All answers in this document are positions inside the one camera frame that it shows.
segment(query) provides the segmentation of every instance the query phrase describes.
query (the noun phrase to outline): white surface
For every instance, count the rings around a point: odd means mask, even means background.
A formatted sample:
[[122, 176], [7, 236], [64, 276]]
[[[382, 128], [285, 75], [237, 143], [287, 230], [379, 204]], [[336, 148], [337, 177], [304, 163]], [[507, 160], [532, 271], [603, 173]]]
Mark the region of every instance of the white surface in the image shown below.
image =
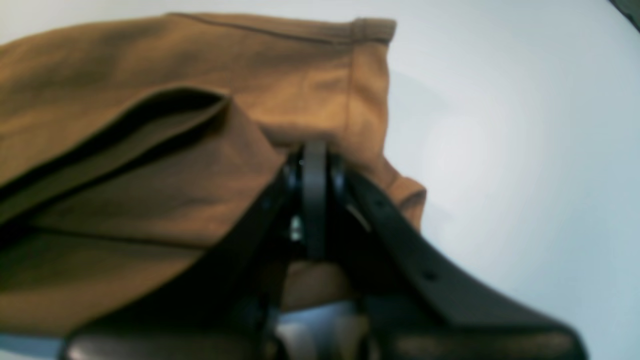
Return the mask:
[[21, 0], [0, 42], [169, 11], [398, 20], [385, 152], [429, 189], [424, 234], [593, 360], [640, 359], [640, 33], [608, 1]]

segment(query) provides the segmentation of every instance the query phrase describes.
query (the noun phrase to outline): hole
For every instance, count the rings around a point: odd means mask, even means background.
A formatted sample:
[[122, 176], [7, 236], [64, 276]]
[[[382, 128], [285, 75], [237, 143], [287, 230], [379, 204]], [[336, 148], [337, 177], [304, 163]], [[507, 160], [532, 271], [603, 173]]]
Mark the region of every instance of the hole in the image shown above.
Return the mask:
[[427, 281], [436, 281], [438, 279], [436, 273], [432, 272], [431, 270], [425, 270], [422, 273], [422, 277]]

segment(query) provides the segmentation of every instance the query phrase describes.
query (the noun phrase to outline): brown fabric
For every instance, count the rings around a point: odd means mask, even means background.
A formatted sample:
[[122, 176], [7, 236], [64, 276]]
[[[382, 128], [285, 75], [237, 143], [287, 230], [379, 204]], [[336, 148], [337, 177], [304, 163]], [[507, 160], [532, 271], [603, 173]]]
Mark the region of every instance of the brown fabric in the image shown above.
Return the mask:
[[[426, 192], [382, 154], [394, 28], [171, 14], [0, 47], [0, 224], [52, 201], [28, 218], [39, 233], [0, 251], [0, 331], [65, 334], [171, 279], [310, 139], [329, 141], [418, 227]], [[297, 263], [284, 309], [350, 295], [335, 266]]]

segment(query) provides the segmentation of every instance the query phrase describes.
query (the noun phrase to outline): brown garment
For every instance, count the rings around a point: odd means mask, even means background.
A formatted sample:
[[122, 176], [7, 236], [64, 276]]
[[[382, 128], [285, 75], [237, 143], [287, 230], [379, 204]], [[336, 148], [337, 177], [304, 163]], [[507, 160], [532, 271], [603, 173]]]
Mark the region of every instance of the brown garment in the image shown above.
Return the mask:
[[[0, 224], [38, 232], [0, 250], [0, 331], [65, 334], [162, 285], [311, 139], [418, 227], [425, 189], [383, 157], [394, 29], [171, 14], [1, 46]], [[283, 308], [350, 292], [336, 266], [296, 263]]]

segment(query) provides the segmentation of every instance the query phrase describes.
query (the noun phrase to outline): seam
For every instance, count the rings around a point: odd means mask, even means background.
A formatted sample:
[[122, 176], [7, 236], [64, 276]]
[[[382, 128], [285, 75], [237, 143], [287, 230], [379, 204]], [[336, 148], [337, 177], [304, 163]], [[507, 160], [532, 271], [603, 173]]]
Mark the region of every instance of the seam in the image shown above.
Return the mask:
[[303, 40], [303, 41], [320, 42], [320, 43], [324, 43], [324, 44], [344, 44], [344, 45], [353, 44], [353, 42], [354, 42], [352, 40], [337, 40], [337, 39], [336, 40], [329, 40], [327, 38], [311, 37], [311, 36], [305, 36], [305, 35], [294, 35], [294, 34], [290, 34], [290, 33], [285, 33], [283, 31], [270, 30], [270, 29], [264, 29], [264, 28], [257, 28], [257, 27], [254, 27], [254, 26], [248, 26], [248, 25], [244, 25], [244, 24], [234, 24], [233, 22], [223, 22], [223, 21], [205, 19], [203, 17], [197, 16], [197, 15], [193, 15], [193, 14], [189, 14], [189, 13], [169, 13], [168, 15], [173, 15], [173, 16], [178, 16], [178, 17], [185, 17], [187, 19], [195, 20], [195, 21], [198, 21], [198, 22], [203, 22], [205, 24], [210, 24], [210, 25], [215, 25], [215, 26], [225, 26], [225, 27], [228, 27], [228, 28], [236, 28], [236, 29], [252, 31], [252, 32], [256, 32], [256, 33], [263, 33], [263, 34], [273, 35], [273, 36], [276, 36], [276, 37], [288, 38], [288, 39], [292, 39], [292, 40]]
[[345, 104], [345, 114], [344, 114], [344, 127], [342, 128], [341, 138], [347, 136], [347, 132], [349, 131], [349, 123], [351, 122], [351, 93], [353, 92], [353, 69], [355, 62], [355, 51], [356, 46], [351, 47], [351, 59], [349, 63], [349, 79], [347, 83], [347, 94], [346, 94], [346, 104]]

